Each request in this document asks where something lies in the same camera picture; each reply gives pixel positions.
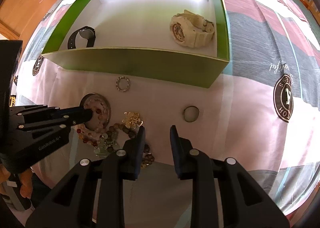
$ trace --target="brown bead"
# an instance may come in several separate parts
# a ring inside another ring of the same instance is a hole
[[[134,131],[129,131],[128,136],[129,138],[134,139],[136,137],[136,133]]]
[[[108,151],[109,153],[111,153],[111,152],[114,151],[114,149],[113,149],[113,147],[108,147],[108,148],[107,148],[107,151]]]
[[[129,130],[128,128],[124,127],[124,128],[122,129],[122,131],[123,131],[124,133],[128,134],[130,130]]]
[[[150,152],[150,147],[149,147],[148,144],[145,144],[145,145],[144,145],[143,152],[144,152],[144,153],[149,153],[149,152]]]

